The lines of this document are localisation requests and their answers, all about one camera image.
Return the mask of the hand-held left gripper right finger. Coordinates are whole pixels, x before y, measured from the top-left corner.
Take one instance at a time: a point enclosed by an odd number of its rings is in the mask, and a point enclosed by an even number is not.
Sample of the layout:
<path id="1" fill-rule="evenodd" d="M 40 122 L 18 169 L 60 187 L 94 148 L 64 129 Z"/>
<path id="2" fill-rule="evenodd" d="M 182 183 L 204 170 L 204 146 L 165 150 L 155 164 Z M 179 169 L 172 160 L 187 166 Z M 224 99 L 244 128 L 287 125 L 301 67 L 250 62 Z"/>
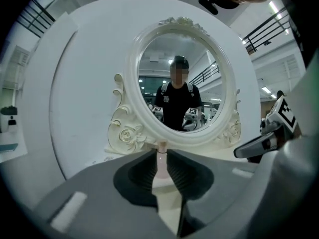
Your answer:
<path id="1" fill-rule="evenodd" d="M 308 66 L 285 97 L 292 138 L 239 162 L 181 150 L 167 168 L 182 195 L 178 235 L 186 239 L 316 239 L 319 236 L 319 68 Z"/>

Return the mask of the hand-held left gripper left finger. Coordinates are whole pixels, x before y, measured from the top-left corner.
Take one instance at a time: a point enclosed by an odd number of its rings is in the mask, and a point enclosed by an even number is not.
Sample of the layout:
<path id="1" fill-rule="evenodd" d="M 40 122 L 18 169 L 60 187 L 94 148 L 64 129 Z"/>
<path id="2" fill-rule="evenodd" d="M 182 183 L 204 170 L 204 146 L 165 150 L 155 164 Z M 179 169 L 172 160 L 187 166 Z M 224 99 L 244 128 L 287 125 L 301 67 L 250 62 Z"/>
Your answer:
<path id="1" fill-rule="evenodd" d="M 52 190 L 35 212 L 68 239 L 175 239 L 180 195 L 165 150 L 89 166 Z"/>

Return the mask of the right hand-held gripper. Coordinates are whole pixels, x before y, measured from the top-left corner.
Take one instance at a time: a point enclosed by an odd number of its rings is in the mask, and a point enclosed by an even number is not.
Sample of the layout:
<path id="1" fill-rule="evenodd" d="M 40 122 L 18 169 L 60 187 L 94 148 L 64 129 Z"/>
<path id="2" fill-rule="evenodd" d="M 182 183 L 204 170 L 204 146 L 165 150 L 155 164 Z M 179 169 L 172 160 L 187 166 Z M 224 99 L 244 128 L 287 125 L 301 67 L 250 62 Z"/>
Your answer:
<path id="1" fill-rule="evenodd" d="M 237 147 L 233 153 L 236 158 L 261 156 L 278 148 L 278 140 L 273 131 L 283 129 L 287 137 L 292 138 L 297 120 L 288 106 L 285 96 L 281 96 L 273 105 L 266 118 L 261 122 L 261 135 Z"/>

